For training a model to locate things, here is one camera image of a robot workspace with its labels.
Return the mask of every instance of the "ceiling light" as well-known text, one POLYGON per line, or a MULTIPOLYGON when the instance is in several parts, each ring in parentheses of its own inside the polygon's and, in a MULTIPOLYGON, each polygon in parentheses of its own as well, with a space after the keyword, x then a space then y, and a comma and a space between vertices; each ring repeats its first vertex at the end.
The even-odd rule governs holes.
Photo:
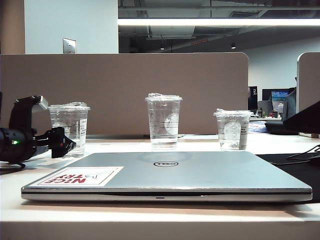
POLYGON ((320 19, 119 18, 120 26, 320 26, 320 19))

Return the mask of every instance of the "beige partition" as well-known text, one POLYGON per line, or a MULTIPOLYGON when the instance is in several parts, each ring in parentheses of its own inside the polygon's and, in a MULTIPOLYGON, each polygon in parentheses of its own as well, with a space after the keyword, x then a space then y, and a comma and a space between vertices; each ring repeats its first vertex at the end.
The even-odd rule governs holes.
POLYGON ((306 52, 298 58, 297 111, 320 101, 320 52, 306 52))
MULTIPOLYGON (((43 95, 49 104, 86 102, 87 134, 149 133, 148 93, 183 97, 179 133, 216 134, 216 108, 248 104, 244 53, 2 55, 1 126, 15 99, 43 95)), ((35 113, 39 133, 50 128, 48 112, 35 113)))

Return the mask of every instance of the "silver laptop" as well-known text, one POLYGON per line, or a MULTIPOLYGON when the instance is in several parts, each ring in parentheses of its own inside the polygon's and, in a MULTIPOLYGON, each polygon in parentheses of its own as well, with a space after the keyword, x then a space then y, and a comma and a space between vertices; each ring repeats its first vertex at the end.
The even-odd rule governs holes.
POLYGON ((252 153, 94 153, 21 189, 40 201, 300 202, 312 188, 252 153))

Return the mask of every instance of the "plastic cup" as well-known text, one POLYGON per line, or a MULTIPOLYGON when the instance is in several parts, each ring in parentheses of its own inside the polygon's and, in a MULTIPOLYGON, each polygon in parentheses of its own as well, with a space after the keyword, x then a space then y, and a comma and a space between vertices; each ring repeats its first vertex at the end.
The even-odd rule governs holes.
POLYGON ((48 107, 53 128, 63 127, 67 138, 76 143, 64 157, 81 157, 85 153, 88 110, 84 102, 71 102, 48 107))
POLYGON ((218 124, 218 134, 221 150, 244 151, 247 147, 248 126, 251 111, 226 111, 217 109, 213 113, 218 124))
POLYGON ((179 112, 182 97, 149 93, 145 101, 148 108, 152 150, 175 149, 178 142, 179 112))

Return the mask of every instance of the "wall outlet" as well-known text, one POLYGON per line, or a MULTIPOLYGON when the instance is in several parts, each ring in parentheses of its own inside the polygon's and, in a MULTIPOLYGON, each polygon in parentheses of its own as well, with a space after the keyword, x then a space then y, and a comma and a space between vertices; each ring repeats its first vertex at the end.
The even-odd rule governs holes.
POLYGON ((75 54, 76 53, 76 40, 63 38, 63 53, 64 54, 75 54))

